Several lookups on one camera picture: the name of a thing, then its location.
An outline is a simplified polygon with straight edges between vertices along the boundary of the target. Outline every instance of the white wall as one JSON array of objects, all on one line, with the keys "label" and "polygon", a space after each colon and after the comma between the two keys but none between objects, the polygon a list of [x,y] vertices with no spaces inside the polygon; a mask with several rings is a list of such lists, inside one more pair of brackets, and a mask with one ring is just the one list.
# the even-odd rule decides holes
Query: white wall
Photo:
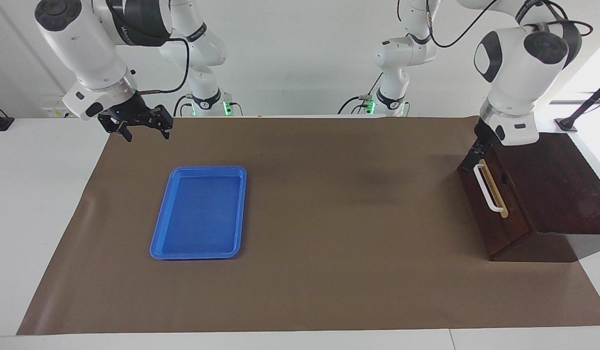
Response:
[{"label": "white wall", "polygon": [[[600,88],[600,49],[589,58],[587,63],[580,69],[566,86],[560,91],[558,99],[566,97],[567,100],[574,98],[574,93],[591,92]],[[586,99],[591,94],[580,95],[578,98]]]},{"label": "white wall", "polygon": [[[584,38],[580,57],[565,69],[549,95],[566,84],[600,46],[600,0],[558,2],[571,18],[593,24],[596,31]],[[53,106],[74,81],[36,29],[37,3],[0,0],[5,14],[0,11],[0,104],[16,117],[40,116],[38,108]],[[214,68],[220,85],[249,115],[336,113],[347,98],[366,93],[380,73],[372,60],[373,47],[404,34],[396,19],[396,0],[201,0],[198,4],[209,29],[229,49],[227,62]],[[453,40],[477,14],[454,0],[444,0],[435,21],[437,40]],[[434,62],[410,67],[411,114],[478,113],[489,85],[475,71],[473,53],[488,31],[512,26],[513,18],[487,13],[460,43],[440,50]],[[119,53],[138,71],[141,89],[174,88],[182,78],[182,72],[162,60],[156,49],[119,47]],[[172,108],[179,95],[152,96],[147,101]]]}]

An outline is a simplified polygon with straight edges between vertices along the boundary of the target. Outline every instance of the wall outlet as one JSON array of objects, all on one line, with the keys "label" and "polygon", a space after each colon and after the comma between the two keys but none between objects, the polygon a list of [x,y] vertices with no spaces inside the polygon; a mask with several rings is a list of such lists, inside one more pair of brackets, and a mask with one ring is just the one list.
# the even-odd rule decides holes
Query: wall outlet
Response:
[{"label": "wall outlet", "polygon": [[67,107],[43,108],[45,118],[75,118]]}]

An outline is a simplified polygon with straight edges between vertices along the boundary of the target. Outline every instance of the white drawer handle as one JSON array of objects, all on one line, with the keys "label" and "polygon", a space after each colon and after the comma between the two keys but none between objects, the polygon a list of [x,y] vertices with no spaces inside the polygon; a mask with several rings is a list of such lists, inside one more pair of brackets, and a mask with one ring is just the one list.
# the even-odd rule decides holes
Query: white drawer handle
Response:
[{"label": "white drawer handle", "polygon": [[493,202],[493,198],[491,198],[491,194],[486,187],[484,179],[482,178],[482,172],[480,170],[482,168],[484,168],[484,164],[478,164],[475,166],[475,168],[473,168],[473,172],[475,173],[475,177],[477,177],[477,181],[479,182],[479,188],[482,189],[482,193],[486,199],[486,204],[488,204],[488,208],[494,212],[503,212],[505,209],[496,206]]}]

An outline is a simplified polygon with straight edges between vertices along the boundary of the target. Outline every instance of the white table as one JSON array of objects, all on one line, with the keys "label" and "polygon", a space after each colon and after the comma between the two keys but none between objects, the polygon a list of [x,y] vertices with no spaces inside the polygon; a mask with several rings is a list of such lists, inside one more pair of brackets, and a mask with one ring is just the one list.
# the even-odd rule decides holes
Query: white table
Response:
[{"label": "white table", "polygon": [[[600,349],[600,327],[15,337],[106,140],[78,119],[18,119],[0,133],[0,349]],[[600,293],[600,253],[582,264]]]}]

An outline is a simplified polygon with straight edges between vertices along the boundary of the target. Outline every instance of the green led light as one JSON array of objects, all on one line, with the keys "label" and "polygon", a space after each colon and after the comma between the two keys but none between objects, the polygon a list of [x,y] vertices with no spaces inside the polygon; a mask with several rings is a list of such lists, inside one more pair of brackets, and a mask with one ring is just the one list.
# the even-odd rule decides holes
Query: green led light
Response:
[{"label": "green led light", "polygon": [[231,108],[231,105],[229,105],[228,102],[224,102],[224,109],[227,115],[233,114],[233,108]]},{"label": "green led light", "polygon": [[373,114],[373,111],[376,109],[376,102],[372,101],[369,108],[367,108],[367,114]]}]

